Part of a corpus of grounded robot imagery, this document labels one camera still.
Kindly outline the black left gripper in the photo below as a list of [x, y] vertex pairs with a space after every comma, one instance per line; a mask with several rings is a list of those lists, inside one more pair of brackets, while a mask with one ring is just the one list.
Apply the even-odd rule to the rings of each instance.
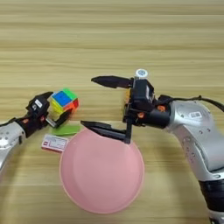
[[[44, 97], [45, 99], [48, 99], [52, 94], [53, 92], [49, 91], [43, 94], [38, 94], [36, 95], [36, 97]], [[24, 117], [17, 118], [16, 123], [19, 124], [21, 128], [24, 130], [25, 136], [30, 137], [37, 130], [42, 130], [48, 124], [54, 129], [57, 129], [69, 118], [71, 113], [72, 110], [65, 111], [63, 114], [59, 116], [59, 119], [57, 121], [54, 121], [49, 116], [46, 118], [44, 115], [42, 115], [39, 118], [31, 115], [26, 115]]]

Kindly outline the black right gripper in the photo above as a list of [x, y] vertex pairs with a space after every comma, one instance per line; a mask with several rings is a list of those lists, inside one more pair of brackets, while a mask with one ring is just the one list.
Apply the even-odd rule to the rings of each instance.
[[[97, 76], [91, 79], [107, 88], [131, 88], [133, 78], [123, 78], [114, 75]], [[151, 126], [164, 129], [171, 118], [171, 107], [168, 105], [155, 106], [149, 101], [130, 101], [124, 105], [123, 119], [127, 123], [126, 129], [113, 129], [110, 124], [103, 122], [81, 121], [80, 123], [96, 134], [129, 144], [131, 142], [132, 125], [138, 127]]]

